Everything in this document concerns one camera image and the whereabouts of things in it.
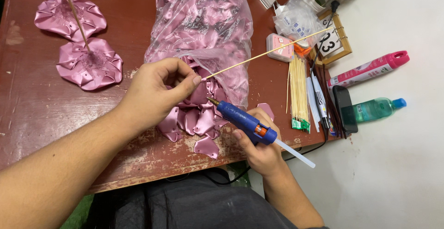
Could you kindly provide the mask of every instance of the blue glue gun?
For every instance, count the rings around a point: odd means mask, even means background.
[[[207,99],[217,106],[216,110],[222,114],[224,119],[244,131],[254,145],[257,145],[259,142],[269,145],[276,140],[277,132],[261,124],[258,119],[249,113],[226,101],[217,101],[209,97]]]

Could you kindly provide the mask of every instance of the wooden table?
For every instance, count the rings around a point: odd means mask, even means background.
[[[155,20],[155,0],[91,0],[108,21],[94,34],[106,39],[121,56],[123,80],[97,91],[83,91],[63,80],[56,70],[59,47],[68,43],[60,35],[38,29],[34,17],[43,0],[5,0],[0,25],[0,169],[111,110],[125,95],[131,78],[143,63]],[[273,11],[259,0],[248,0],[253,15],[252,56],[263,53],[265,38],[275,32]],[[324,140],[291,129],[286,114],[288,64],[263,56],[251,62],[249,107],[270,104],[282,140],[293,148]],[[245,154],[225,126],[215,141],[219,158],[193,152],[198,136],[178,143],[151,129],[131,141],[97,178],[89,192],[102,192],[147,181],[244,160]]]

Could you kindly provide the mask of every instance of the fingernail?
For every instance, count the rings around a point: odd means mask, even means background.
[[[193,83],[195,86],[197,86],[198,84],[200,84],[200,80],[202,79],[202,77],[200,76],[196,76],[193,78]]]
[[[234,132],[233,132],[233,135],[236,137],[236,139],[238,139],[238,140],[240,140],[241,138],[242,138],[242,135],[237,131],[237,130],[235,130]]]

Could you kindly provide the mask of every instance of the green plastic bottle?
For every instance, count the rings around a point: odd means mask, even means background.
[[[376,98],[370,101],[353,105],[356,122],[373,121],[391,116],[396,109],[406,107],[407,103],[403,98],[390,100],[385,97]]]

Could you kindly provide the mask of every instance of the plastic bag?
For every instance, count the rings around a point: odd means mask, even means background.
[[[282,12],[273,16],[273,20],[284,36],[293,41],[324,29],[315,12],[303,0],[288,0]],[[313,48],[325,34],[319,33],[297,44],[303,49]]]
[[[251,57],[253,21],[247,0],[156,0],[145,63],[194,60],[210,73]],[[248,63],[215,76],[234,105],[248,106]]]

